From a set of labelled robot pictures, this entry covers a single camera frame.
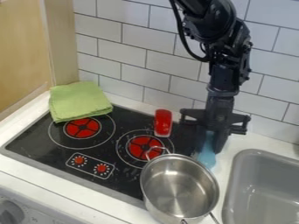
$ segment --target red cup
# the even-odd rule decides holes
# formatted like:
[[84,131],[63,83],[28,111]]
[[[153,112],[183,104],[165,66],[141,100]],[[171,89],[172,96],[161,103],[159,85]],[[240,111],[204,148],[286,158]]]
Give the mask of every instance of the red cup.
[[172,129],[172,113],[167,109],[156,110],[155,136],[169,137]]

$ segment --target blue object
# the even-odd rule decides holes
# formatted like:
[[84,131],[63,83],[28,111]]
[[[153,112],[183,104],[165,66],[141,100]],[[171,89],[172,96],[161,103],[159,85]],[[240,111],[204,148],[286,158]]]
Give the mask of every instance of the blue object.
[[210,170],[216,165],[216,155],[212,149],[213,135],[212,131],[206,132],[205,144],[198,155],[198,161]]

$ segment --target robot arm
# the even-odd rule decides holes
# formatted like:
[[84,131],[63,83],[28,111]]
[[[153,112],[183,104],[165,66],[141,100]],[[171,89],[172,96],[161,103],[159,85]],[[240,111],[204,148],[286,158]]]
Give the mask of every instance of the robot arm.
[[[251,72],[250,31],[236,17],[230,0],[170,0],[170,4],[185,49],[193,58],[209,62],[211,75],[205,109],[182,109],[180,122],[212,131],[212,147],[215,153],[219,153],[231,134],[246,134],[250,121],[249,116],[233,113],[234,96],[239,93],[240,86],[249,80]],[[176,4],[183,9],[184,21]],[[199,57],[190,50],[185,36],[200,43],[205,57]],[[187,116],[195,118],[196,122],[186,120]]]

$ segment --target black cable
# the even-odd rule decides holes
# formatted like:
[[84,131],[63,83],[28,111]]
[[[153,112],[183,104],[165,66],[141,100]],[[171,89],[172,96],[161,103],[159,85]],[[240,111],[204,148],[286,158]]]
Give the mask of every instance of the black cable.
[[205,56],[204,58],[199,57],[198,55],[196,55],[194,52],[191,51],[190,47],[188,46],[187,40],[184,36],[184,27],[183,27],[183,23],[181,20],[181,17],[179,16],[178,13],[178,9],[175,3],[175,0],[169,0],[170,1],[170,5],[172,7],[172,10],[174,12],[175,18],[177,20],[177,30],[178,30],[178,36],[181,38],[181,41],[183,43],[184,48],[186,49],[186,51],[196,60],[200,60],[201,62],[209,62],[209,59],[207,56]]

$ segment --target stainless steel pot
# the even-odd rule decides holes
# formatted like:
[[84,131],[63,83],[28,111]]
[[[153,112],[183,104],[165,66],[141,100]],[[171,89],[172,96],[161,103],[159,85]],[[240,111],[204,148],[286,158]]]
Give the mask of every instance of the stainless steel pot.
[[[168,154],[150,160],[148,154],[155,148]],[[146,157],[149,162],[143,168],[140,185],[145,206],[156,220],[198,224],[208,214],[213,217],[219,185],[210,171],[190,157],[170,154],[164,147],[150,148]]]

